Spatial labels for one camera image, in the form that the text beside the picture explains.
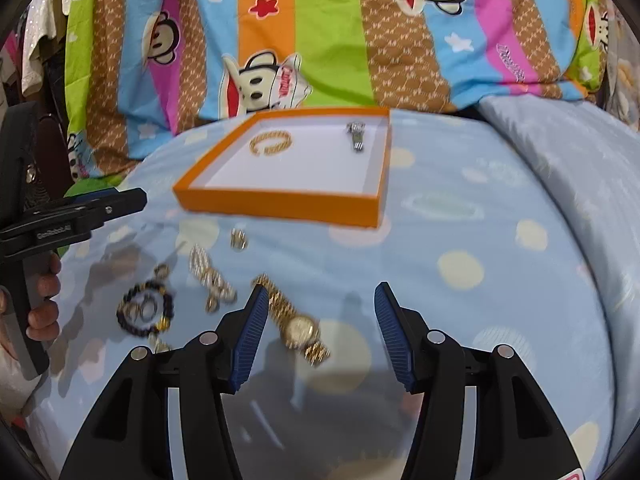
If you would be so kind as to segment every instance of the watch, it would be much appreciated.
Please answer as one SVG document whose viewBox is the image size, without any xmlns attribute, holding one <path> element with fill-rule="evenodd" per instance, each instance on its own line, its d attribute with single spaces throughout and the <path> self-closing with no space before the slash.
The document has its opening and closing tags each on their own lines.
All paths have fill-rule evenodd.
<svg viewBox="0 0 640 480">
<path fill-rule="evenodd" d="M 300 352 L 312 365 L 319 365 L 330 355 L 329 349 L 320 341 L 318 320 L 300 314 L 266 274 L 257 276 L 252 285 L 262 285 L 269 293 L 269 315 L 280 329 L 284 345 Z"/>
</svg>

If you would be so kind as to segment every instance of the bracelet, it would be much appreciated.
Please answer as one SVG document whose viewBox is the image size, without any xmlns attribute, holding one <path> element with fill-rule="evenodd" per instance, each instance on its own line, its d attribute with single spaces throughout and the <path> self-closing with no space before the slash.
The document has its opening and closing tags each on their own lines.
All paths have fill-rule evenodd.
<svg viewBox="0 0 640 480">
<path fill-rule="evenodd" d="M 127 319 L 130 312 L 131 301 L 135 296 L 145 290 L 154 290 L 162 296 L 162 316 L 152 326 L 147 328 L 139 328 L 133 325 Z M 122 301 L 118 305 L 116 318 L 121 329 L 136 337 L 148 337 L 150 334 L 159 334 L 166 332 L 171 326 L 171 320 L 174 318 L 174 297 L 166 290 L 166 287 L 156 280 L 148 280 L 148 282 L 137 283 L 131 287 L 122 297 Z"/>
<path fill-rule="evenodd" d="M 262 152 L 265 155 L 275 155 L 276 153 L 283 152 L 289 146 L 293 144 L 291 140 L 291 134 L 284 130 L 273 130 L 272 132 L 264 132 L 263 134 L 256 135 L 251 142 L 249 142 L 249 149 L 254 155 L 260 155 L 258 151 L 257 145 L 259 142 L 263 142 L 268 139 L 283 139 L 282 142 L 277 144 L 273 144 L 272 146 L 267 146 Z"/>
</svg>

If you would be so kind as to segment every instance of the polka dot bed sheet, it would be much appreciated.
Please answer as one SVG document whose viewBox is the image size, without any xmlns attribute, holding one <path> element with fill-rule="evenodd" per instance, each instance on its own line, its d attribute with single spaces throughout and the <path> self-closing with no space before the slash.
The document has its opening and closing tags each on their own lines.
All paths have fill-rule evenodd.
<svg viewBox="0 0 640 480">
<path fill-rule="evenodd" d="M 587 478 L 606 462 L 612 363 L 590 271 L 536 177 L 488 124 L 393 111 L 388 195 L 376 230 L 311 222 L 192 214 L 174 182 L 236 124 L 176 137 L 124 181 L 145 210 L 109 222 L 63 260 L 62 335 L 29 406 L 28 430 L 53 478 L 105 384 L 140 343 L 115 308 L 159 262 L 173 269 L 179 348 L 244 305 L 266 272 L 299 311 L 320 319 L 332 356 L 318 368 L 284 348 L 272 322 L 248 382 L 223 403 L 245 480 L 397 480 L 421 399 L 396 381 L 373 308 L 380 281 L 399 303 L 460 344 L 512 345 L 571 435 Z M 241 227 L 248 247 L 230 247 Z M 188 271 L 194 244 L 238 290 L 238 304 L 206 314 L 206 290 Z M 174 478 L 186 480 L 177 393 L 170 393 Z"/>
</svg>

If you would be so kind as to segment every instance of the gold ring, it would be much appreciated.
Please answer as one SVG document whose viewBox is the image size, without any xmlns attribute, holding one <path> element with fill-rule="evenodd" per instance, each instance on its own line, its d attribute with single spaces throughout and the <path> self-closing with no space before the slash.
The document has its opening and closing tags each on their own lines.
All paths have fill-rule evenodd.
<svg viewBox="0 0 640 480">
<path fill-rule="evenodd" d="M 265 155 L 275 155 L 276 153 L 283 152 L 293 144 L 293 141 L 291 140 L 291 134 L 289 132 L 285 132 L 284 130 L 273 130 L 272 132 L 264 132 L 263 134 L 258 134 L 253 139 L 251 139 L 251 142 L 249 143 L 251 152 L 256 156 L 260 155 L 260 152 L 257 148 L 258 143 L 269 139 L 283 139 L 283 141 L 277 144 L 272 144 L 271 146 L 267 146 L 264 150 L 262 150 Z"/>
</svg>

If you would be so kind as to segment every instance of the beaded bracelet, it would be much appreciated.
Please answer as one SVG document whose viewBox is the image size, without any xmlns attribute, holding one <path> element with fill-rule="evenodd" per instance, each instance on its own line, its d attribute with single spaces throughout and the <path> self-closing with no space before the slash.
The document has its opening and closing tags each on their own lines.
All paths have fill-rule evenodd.
<svg viewBox="0 0 640 480">
<path fill-rule="evenodd" d="M 135 296 L 144 290 L 155 290 L 162 296 L 162 316 L 160 316 L 158 322 L 152 326 L 147 328 L 138 328 L 127 320 L 126 307 Z M 118 309 L 116 311 L 116 317 L 121 329 L 137 337 L 148 337 L 150 334 L 157 335 L 161 332 L 166 332 L 169 330 L 171 320 L 174 318 L 174 297 L 167 292 L 166 287 L 161 282 L 156 280 L 137 283 L 122 297 L 122 301 L 118 305 Z"/>
</svg>

